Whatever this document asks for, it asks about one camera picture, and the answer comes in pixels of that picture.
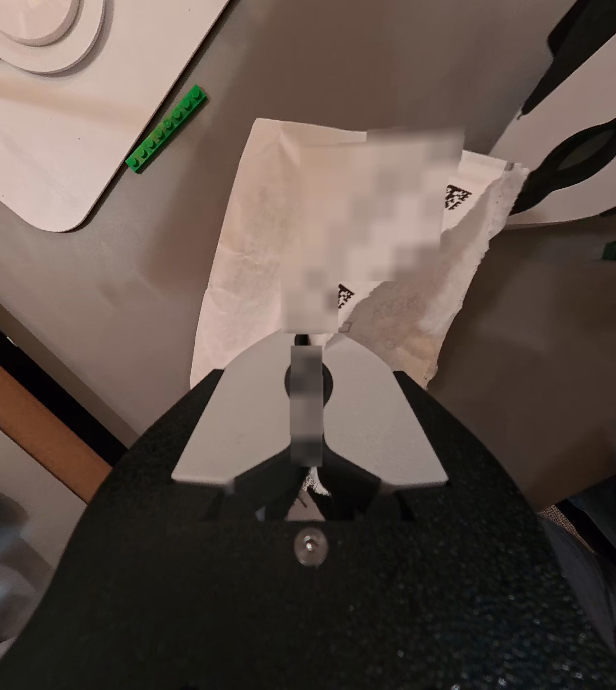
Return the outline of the white paper bag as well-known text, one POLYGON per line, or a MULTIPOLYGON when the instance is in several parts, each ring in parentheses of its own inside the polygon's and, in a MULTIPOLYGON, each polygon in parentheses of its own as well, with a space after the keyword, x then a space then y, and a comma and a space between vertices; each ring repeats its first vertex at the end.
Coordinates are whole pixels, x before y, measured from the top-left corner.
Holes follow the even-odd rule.
POLYGON ((463 151, 463 141, 456 130, 256 119, 202 300, 191 387, 273 333, 292 335, 298 350, 299 332, 322 363, 329 341, 345 335, 428 384, 528 176, 463 151))

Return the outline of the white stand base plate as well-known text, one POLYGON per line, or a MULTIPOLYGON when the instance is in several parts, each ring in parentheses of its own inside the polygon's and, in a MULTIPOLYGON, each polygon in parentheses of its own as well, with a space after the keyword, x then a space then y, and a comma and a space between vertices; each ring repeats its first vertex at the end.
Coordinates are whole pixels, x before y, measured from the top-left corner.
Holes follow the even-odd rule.
POLYGON ((227 1, 0 1, 0 201, 80 225, 227 1))

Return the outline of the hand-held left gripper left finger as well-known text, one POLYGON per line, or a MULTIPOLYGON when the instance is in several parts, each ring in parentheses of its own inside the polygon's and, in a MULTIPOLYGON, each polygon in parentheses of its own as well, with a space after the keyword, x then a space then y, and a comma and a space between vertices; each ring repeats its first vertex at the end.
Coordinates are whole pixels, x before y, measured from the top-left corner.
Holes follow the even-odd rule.
POLYGON ((226 366, 171 478, 219 488, 265 520, 292 505, 289 397, 285 375, 292 335, 273 333, 226 366))

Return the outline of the grey desk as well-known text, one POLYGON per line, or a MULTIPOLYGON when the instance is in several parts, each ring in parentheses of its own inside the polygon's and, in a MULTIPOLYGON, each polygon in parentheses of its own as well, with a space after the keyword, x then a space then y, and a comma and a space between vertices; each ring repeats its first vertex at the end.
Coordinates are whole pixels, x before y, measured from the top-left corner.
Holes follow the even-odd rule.
MULTIPOLYGON (((124 444, 189 387, 200 303, 257 117, 349 130, 462 125, 488 153, 549 63, 570 1, 235 1, 163 105, 195 121, 86 223, 0 202, 0 328, 124 444)), ((431 394, 537 508, 616 471, 616 216, 495 237, 431 394)))

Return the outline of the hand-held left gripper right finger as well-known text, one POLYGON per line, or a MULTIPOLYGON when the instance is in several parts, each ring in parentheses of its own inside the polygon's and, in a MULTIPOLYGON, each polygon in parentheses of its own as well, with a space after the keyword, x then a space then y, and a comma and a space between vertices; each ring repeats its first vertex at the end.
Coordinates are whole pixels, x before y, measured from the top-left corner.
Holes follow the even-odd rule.
POLYGON ((441 462, 388 365, 335 335, 323 350, 331 389, 324 405, 321 483, 328 520, 368 512, 400 518, 399 493, 448 482, 441 462))

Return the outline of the long green brick plate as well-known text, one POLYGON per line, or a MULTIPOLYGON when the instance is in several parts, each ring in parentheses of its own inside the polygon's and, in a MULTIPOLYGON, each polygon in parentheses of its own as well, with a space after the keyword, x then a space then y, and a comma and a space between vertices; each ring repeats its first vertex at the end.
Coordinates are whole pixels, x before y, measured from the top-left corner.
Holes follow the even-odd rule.
POLYGON ((127 156, 125 162, 134 173, 141 173, 165 149, 188 121, 191 121, 208 101, 208 94, 194 85, 182 99, 153 127, 127 156))

